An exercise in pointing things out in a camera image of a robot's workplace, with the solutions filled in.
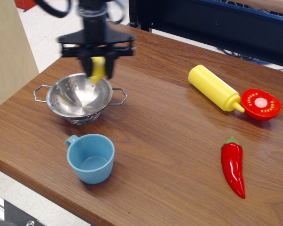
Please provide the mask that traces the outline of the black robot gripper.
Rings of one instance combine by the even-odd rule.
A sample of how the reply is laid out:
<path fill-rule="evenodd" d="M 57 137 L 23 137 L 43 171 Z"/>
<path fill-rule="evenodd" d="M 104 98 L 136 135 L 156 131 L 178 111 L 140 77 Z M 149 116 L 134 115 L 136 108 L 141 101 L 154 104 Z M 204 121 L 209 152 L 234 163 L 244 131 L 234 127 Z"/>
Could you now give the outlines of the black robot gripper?
<path fill-rule="evenodd" d="M 81 31 L 58 38 L 62 45 L 62 57 L 77 57 L 87 77 L 92 76 L 91 57 L 105 57 L 108 80 L 113 76 L 115 60 L 133 55 L 134 40 L 134 35 L 114 30 L 108 22 L 89 23 Z"/>

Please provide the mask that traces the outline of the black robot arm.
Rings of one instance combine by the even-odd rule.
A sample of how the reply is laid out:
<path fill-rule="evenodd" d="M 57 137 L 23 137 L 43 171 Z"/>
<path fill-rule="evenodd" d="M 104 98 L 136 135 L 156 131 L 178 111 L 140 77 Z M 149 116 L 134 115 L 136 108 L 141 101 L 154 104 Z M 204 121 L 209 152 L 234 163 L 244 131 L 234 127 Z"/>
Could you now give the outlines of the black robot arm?
<path fill-rule="evenodd" d="M 133 55 L 135 37 L 110 28 L 106 0 L 81 0 L 77 12 L 83 29 L 58 38 L 62 57 L 78 58 L 91 83 L 111 79 L 115 60 Z"/>

